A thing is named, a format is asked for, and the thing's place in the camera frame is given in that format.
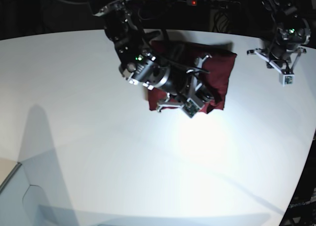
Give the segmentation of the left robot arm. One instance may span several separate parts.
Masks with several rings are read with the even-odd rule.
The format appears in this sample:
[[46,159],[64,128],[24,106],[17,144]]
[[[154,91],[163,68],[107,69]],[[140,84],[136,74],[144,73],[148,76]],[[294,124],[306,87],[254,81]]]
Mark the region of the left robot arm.
[[282,86],[294,83],[294,68],[302,54],[307,53],[302,45],[307,45],[311,29],[305,18],[299,14],[294,0],[262,0],[264,8],[271,13],[273,21],[272,40],[264,48],[247,51],[266,62],[268,69],[279,74]]

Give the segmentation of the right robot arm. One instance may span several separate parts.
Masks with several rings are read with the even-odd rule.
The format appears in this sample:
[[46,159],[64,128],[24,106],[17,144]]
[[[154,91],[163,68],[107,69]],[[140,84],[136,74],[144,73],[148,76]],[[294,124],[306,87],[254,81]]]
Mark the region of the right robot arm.
[[163,30],[145,32],[133,0],[87,0],[91,12],[104,20],[104,31],[120,60],[119,71],[132,85],[164,94],[154,110],[180,109],[189,118],[202,111],[214,95],[203,79],[209,53],[197,56],[193,65],[183,62],[184,43],[173,43]]

